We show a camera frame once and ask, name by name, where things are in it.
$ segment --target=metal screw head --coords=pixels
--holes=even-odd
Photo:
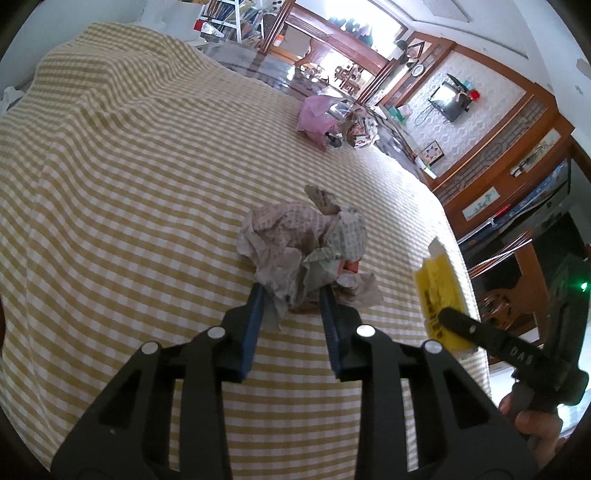
[[[224,335],[226,335],[226,331],[223,327],[211,327],[207,331],[207,336],[213,339],[222,338]]]
[[[156,342],[148,342],[142,345],[142,353],[152,355],[158,351],[158,344]]]
[[[439,342],[436,342],[435,340],[429,340],[428,342],[425,342],[425,350],[429,353],[437,355],[443,351],[443,345]]]
[[[373,337],[375,335],[375,328],[371,325],[359,325],[357,327],[357,335],[360,337]]]

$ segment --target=pink plastic bag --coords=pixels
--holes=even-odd
[[[334,102],[339,100],[327,95],[314,95],[304,100],[297,120],[298,132],[305,132],[308,138],[326,151],[324,134],[337,134],[336,119],[326,113]]]

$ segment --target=picture frame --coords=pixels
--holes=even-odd
[[[437,140],[433,140],[422,150],[423,161],[428,165],[433,165],[437,160],[443,158],[445,153],[437,143]]]

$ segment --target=black gripper frame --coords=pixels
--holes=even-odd
[[[320,293],[330,363],[362,381],[355,480],[530,480],[538,472],[513,425],[440,343],[394,342],[354,308]],[[401,380],[413,401],[418,469],[409,472]]]
[[[148,342],[131,356],[57,451],[59,480],[231,480],[222,381],[250,371],[265,292],[254,284],[246,305],[188,343]],[[168,451],[175,382],[183,379],[180,471]]]

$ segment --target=textured wallpaper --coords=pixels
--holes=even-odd
[[[428,98],[431,94],[443,80],[449,80],[448,73],[461,82],[472,82],[482,96],[477,102],[472,102],[469,112],[462,113],[453,123],[449,123],[438,110],[433,110],[422,125],[415,125],[421,112],[430,108]],[[433,164],[432,170],[436,175],[441,175],[474,147],[524,93],[523,89],[503,75],[453,51],[408,101],[413,114],[407,119],[406,127],[420,148],[437,140],[445,156]]]

